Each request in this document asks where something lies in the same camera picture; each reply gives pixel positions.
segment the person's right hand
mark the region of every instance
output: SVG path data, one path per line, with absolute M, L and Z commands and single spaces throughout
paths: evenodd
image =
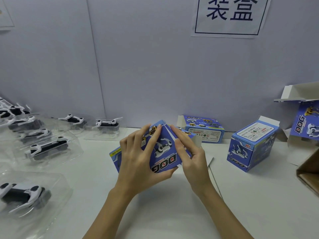
M 178 128 L 171 125 L 171 129 L 178 137 L 175 140 L 175 147 L 183 162 L 184 174 L 194 193 L 200 196 L 207 189 L 213 188 L 208 174 L 205 151 L 198 148 L 190 137 Z M 192 158 L 188 156 L 184 146 L 191 152 Z

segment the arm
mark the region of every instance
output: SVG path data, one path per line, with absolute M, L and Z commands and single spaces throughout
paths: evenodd
M 83 239 L 113 239 L 123 214 L 138 193 L 166 180 L 177 169 L 156 174 L 150 169 L 150 157 L 160 136 L 159 125 L 145 150 L 141 149 L 142 138 L 150 124 L 133 132 L 120 141 L 122 163 L 115 187 L 109 192 L 105 204 Z
M 253 239 L 216 192 L 209 178 L 204 150 L 196 147 L 185 133 L 172 125 L 171 128 L 178 137 L 175 140 L 175 146 L 183 162 L 185 176 L 194 193 L 206 207 L 221 237 L 223 239 Z M 184 146 L 192 153 L 192 158 L 189 158 Z

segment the white paper sign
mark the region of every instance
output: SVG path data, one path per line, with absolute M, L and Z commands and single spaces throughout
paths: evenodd
M 192 36 L 255 38 L 271 0 L 195 0 Z
M 0 30 L 11 30 L 12 28 L 14 28 L 13 21 L 3 0 L 0 0 Z

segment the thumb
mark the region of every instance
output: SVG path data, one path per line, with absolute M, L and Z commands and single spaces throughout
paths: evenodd
M 166 171 L 163 171 L 161 173 L 155 174 L 156 175 L 156 177 L 155 177 L 156 184 L 159 182 L 162 182 L 164 180 L 169 179 L 177 169 L 178 169 L 178 167 L 175 167 L 175 168 L 172 168 L 170 170 L 166 170 Z
M 183 164 L 188 164 L 190 162 L 190 157 L 186 153 L 184 145 L 181 143 L 181 141 L 178 138 L 175 139 L 175 148 Z

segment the gray wall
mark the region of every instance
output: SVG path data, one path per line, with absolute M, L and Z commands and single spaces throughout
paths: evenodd
M 316 81 L 319 0 L 272 0 L 256 39 L 190 36 L 194 0 L 88 0 L 108 117 L 141 127 L 189 114 L 237 131 L 274 104 L 288 84 Z
M 0 96 L 35 111 L 104 117 L 86 0 L 4 0 L 15 30 L 0 31 Z

